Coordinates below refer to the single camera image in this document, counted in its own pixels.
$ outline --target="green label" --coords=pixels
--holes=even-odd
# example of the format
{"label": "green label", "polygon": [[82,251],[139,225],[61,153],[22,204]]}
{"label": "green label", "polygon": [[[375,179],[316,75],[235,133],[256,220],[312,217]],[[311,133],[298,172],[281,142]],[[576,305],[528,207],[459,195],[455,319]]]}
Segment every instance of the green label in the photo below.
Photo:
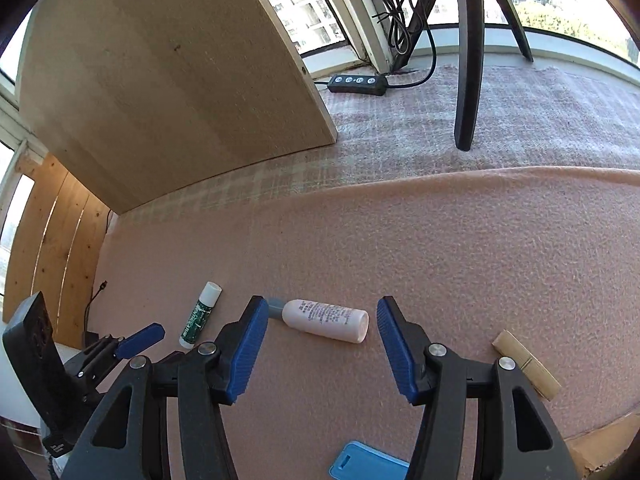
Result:
{"label": "green label", "polygon": [[207,322],[212,310],[212,306],[207,306],[198,300],[196,306],[193,307],[187,326],[184,327],[184,331],[182,332],[182,339],[184,341],[192,345],[196,343],[196,339],[200,335],[202,327],[204,327],[204,324]]}

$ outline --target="plywood panel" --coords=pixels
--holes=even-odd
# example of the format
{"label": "plywood panel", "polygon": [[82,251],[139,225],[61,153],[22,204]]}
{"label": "plywood panel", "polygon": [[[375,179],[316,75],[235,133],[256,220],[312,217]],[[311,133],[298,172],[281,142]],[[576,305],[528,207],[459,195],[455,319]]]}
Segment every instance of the plywood panel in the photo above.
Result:
{"label": "plywood panel", "polygon": [[109,209],[90,194],[76,230],[60,295],[56,342],[81,348],[84,308],[91,299],[95,267],[104,240]]}
{"label": "plywood panel", "polygon": [[9,256],[2,305],[4,322],[8,322],[20,302],[31,295],[42,234],[67,173],[52,155],[47,155],[42,165],[32,173],[35,184],[16,229]]}
{"label": "plywood panel", "polygon": [[337,135],[267,0],[42,0],[20,113],[116,213]]}
{"label": "plywood panel", "polygon": [[33,290],[42,291],[49,319],[56,333],[58,305],[66,262],[89,191],[68,173],[58,193],[47,230],[42,239],[40,255],[33,279]]}

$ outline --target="window sill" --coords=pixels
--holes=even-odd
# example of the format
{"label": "window sill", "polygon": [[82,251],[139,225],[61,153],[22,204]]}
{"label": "window sill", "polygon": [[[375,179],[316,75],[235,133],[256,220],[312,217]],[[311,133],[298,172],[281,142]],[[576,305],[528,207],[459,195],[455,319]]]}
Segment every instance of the window sill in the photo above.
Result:
{"label": "window sill", "polygon": [[313,79],[365,64],[349,45],[305,56],[302,61]]}
{"label": "window sill", "polygon": [[[431,29],[438,54],[455,54],[460,50],[458,26]],[[526,30],[529,46],[534,58],[551,58],[601,70],[635,86],[640,87],[640,68],[595,46],[589,46],[572,38]],[[493,28],[484,31],[484,51],[486,54],[519,54],[520,49],[510,28]],[[414,50],[414,58],[429,56],[429,37],[424,32]]]}

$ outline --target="bottle cap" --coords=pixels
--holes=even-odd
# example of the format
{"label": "bottle cap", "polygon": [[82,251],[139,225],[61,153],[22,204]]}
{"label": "bottle cap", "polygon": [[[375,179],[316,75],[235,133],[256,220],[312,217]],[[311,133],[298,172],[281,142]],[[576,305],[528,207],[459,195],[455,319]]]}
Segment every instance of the bottle cap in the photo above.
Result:
{"label": "bottle cap", "polygon": [[269,317],[271,319],[279,319],[282,321],[282,310],[287,302],[280,298],[267,298],[269,305]]}
{"label": "bottle cap", "polygon": [[178,343],[180,343],[180,346],[186,348],[187,350],[191,350],[195,346],[193,343],[187,343],[184,339],[182,339],[182,336],[178,338]]}
{"label": "bottle cap", "polygon": [[219,285],[216,285],[213,282],[207,282],[207,285],[202,289],[198,299],[202,304],[214,306],[220,296],[220,292],[222,292],[222,288]]}

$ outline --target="white plastic bottle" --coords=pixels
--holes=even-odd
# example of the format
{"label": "white plastic bottle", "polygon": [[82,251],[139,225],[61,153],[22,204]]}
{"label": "white plastic bottle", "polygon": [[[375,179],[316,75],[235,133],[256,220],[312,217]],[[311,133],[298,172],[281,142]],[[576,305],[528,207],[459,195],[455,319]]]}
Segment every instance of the white plastic bottle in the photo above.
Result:
{"label": "white plastic bottle", "polygon": [[318,301],[270,298],[269,317],[283,320],[292,328],[349,343],[362,343],[369,328],[364,310]]}

